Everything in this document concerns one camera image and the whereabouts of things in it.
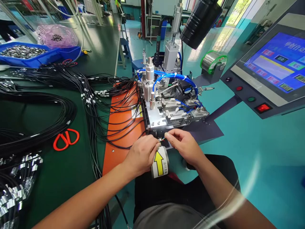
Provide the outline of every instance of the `red scissors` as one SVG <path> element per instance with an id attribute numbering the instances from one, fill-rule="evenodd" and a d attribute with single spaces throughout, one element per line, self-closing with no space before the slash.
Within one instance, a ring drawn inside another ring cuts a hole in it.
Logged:
<path id="1" fill-rule="evenodd" d="M 72 59 L 66 59 L 62 62 L 63 65 L 67 65 L 69 67 L 74 67 L 77 65 L 77 62 L 72 62 Z"/>
<path id="2" fill-rule="evenodd" d="M 75 140 L 74 142 L 71 142 L 71 140 L 70 140 L 70 135 L 69 135 L 69 132 L 68 132 L 68 131 L 72 131 L 72 132 L 76 133 L 76 140 Z M 66 148 L 68 148 L 69 145 L 74 145 L 75 143 L 78 142 L 78 140 L 79 140 L 79 132 L 78 132 L 78 131 L 73 130 L 73 129 L 67 129 L 67 131 L 65 131 L 65 134 L 66 134 L 66 136 L 64 136 L 63 134 L 60 133 L 60 134 L 58 134 L 57 137 L 55 138 L 55 141 L 54 141 L 54 143 L 53 143 L 53 148 L 54 148 L 56 151 L 63 151 L 63 150 L 65 150 Z M 62 149 L 59 149 L 59 148 L 57 147 L 57 142 L 58 142 L 58 140 L 59 140 L 60 137 L 61 137 L 61 138 L 63 139 L 63 141 L 66 143 L 66 146 L 65 146 L 64 148 L 62 148 Z"/>

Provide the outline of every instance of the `person's left hand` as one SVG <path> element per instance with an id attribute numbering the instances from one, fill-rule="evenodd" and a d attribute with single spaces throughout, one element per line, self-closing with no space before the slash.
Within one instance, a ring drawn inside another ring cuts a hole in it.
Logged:
<path id="1" fill-rule="evenodd" d="M 122 164 L 131 172 L 133 178 L 149 170 L 160 145 L 158 139 L 152 135 L 143 136 L 132 145 Z"/>

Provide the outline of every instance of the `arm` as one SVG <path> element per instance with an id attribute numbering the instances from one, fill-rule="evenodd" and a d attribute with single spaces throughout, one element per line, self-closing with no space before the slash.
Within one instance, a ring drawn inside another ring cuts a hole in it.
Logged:
<path id="1" fill-rule="evenodd" d="M 34 228 L 88 228 L 118 191 L 149 170 L 159 146 L 159 141 L 152 135 L 138 139 L 123 163 L 71 197 Z"/>
<path id="2" fill-rule="evenodd" d="M 273 224 L 236 190 L 222 173 L 206 158 L 195 139 L 189 132 L 173 129 L 165 134 L 167 140 L 184 159 L 194 166 L 208 191 L 215 207 L 230 203 L 234 198 L 243 198 L 244 202 L 231 216 L 224 219 L 229 229 L 275 228 Z"/>

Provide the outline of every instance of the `red button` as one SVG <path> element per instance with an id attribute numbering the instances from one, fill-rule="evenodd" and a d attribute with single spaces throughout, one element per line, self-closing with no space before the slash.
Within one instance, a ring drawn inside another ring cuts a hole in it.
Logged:
<path id="1" fill-rule="evenodd" d="M 270 110 L 271 108 L 266 105 L 266 104 L 262 104 L 262 105 L 259 105 L 257 108 L 256 108 L 260 113 L 262 112 L 265 112 L 267 110 Z"/>

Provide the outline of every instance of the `pink plastic bag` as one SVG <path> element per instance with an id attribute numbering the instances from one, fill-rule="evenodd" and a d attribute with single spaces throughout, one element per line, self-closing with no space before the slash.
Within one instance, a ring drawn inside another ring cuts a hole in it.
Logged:
<path id="1" fill-rule="evenodd" d="M 49 48 L 71 48 L 77 46 L 78 39 L 73 29 L 59 24 L 37 27 L 38 44 Z"/>

